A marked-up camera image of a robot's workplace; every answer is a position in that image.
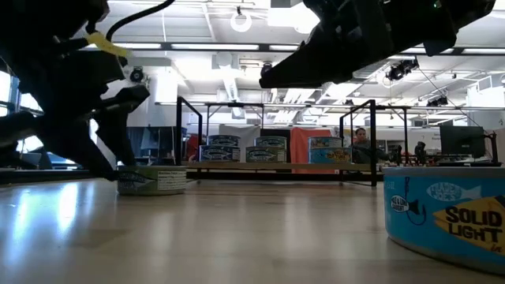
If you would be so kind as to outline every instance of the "man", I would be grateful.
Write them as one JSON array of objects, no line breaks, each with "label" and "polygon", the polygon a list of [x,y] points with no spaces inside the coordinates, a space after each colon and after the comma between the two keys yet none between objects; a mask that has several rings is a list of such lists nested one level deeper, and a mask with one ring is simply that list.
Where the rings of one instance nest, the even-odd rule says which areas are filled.
[{"label": "man", "polygon": [[[366,136],[366,130],[358,128],[354,133],[356,134],[356,141],[353,143],[353,161],[355,163],[370,163],[372,145]],[[376,149],[376,157],[387,161],[390,159],[389,154],[379,148]]]}]

